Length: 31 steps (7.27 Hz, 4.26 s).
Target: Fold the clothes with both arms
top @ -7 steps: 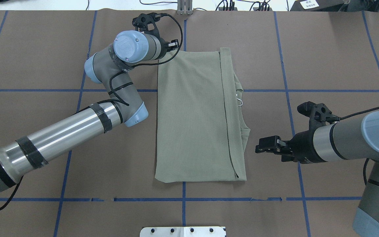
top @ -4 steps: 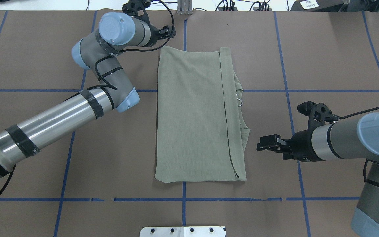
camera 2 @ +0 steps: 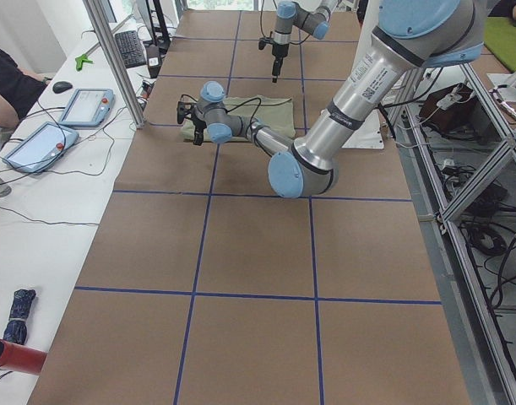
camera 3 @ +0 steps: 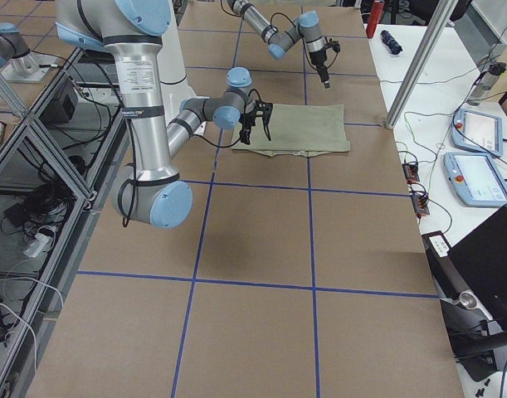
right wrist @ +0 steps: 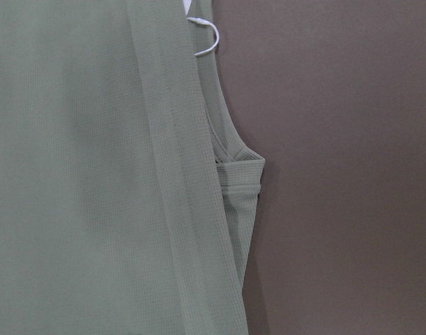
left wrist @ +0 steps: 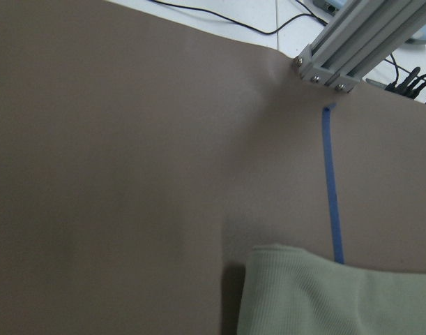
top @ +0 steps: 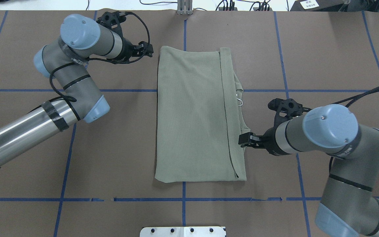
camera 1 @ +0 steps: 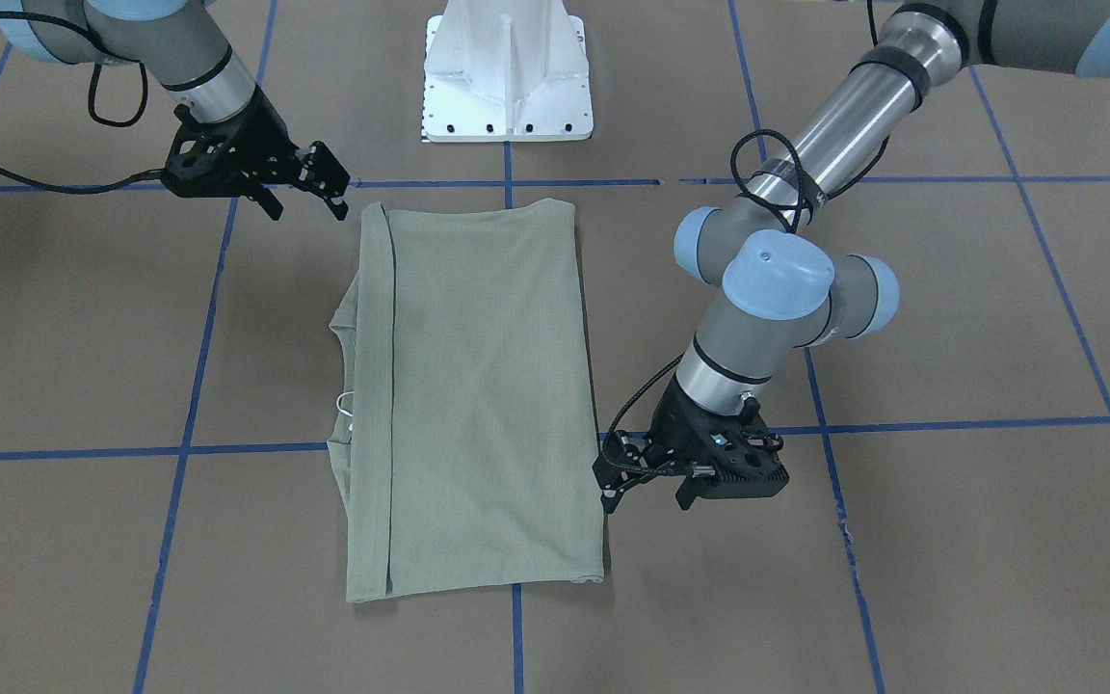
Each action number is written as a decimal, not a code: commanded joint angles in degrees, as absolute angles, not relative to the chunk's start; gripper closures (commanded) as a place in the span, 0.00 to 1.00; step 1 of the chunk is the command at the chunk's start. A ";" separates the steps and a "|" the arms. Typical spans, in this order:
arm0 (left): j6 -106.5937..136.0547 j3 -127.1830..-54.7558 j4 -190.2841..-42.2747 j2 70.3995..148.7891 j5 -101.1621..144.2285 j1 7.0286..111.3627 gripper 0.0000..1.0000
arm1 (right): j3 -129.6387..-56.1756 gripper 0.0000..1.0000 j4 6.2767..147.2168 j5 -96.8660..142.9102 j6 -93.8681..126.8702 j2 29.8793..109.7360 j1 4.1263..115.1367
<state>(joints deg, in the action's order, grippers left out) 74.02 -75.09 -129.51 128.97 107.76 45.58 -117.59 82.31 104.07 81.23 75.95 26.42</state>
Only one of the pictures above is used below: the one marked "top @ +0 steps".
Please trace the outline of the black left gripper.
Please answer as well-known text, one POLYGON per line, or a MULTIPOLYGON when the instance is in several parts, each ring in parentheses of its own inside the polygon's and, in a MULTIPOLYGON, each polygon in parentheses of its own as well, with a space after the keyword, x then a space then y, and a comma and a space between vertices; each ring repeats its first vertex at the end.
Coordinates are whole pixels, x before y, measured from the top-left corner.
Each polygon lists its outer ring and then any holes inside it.
POLYGON ((125 39, 122 49, 122 63, 129 63, 133 57, 142 58, 144 56, 153 57, 153 45, 149 42, 141 41, 138 45, 132 44, 129 40, 125 39))

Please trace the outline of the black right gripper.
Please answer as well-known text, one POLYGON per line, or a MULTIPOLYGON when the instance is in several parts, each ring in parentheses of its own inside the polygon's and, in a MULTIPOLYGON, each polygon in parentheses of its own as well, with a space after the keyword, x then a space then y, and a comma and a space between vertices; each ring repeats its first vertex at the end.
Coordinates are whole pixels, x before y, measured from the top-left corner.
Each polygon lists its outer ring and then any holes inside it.
POLYGON ((267 130, 263 135, 252 132, 243 133, 239 135, 238 144, 240 147, 266 149, 268 153, 276 153, 275 130, 267 130))

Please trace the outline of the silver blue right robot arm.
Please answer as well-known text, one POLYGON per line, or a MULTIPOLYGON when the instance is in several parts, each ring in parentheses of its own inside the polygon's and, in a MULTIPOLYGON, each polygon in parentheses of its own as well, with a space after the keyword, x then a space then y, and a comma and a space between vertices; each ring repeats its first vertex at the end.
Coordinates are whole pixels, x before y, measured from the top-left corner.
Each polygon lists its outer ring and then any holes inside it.
POLYGON ((373 197, 379 129, 358 123, 340 104, 308 109, 286 100, 269 109, 276 112, 274 126, 263 135, 243 133, 238 144, 275 156, 310 151, 331 156, 316 226, 331 237, 379 237, 379 198, 373 197))

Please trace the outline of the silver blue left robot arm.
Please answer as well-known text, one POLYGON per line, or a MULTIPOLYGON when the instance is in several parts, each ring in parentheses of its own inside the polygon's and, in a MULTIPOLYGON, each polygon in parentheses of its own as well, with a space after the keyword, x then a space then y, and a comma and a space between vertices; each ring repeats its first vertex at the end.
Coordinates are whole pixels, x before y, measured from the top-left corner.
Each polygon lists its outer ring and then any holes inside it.
POLYGON ((96 20, 80 14, 68 15, 58 38, 34 56, 36 69, 48 79, 57 94, 17 120, 0 128, 0 168, 52 136, 68 130, 80 120, 92 123, 110 111, 105 96, 86 69, 90 61, 126 65, 152 57, 147 41, 132 44, 121 24, 134 12, 105 12, 96 20))

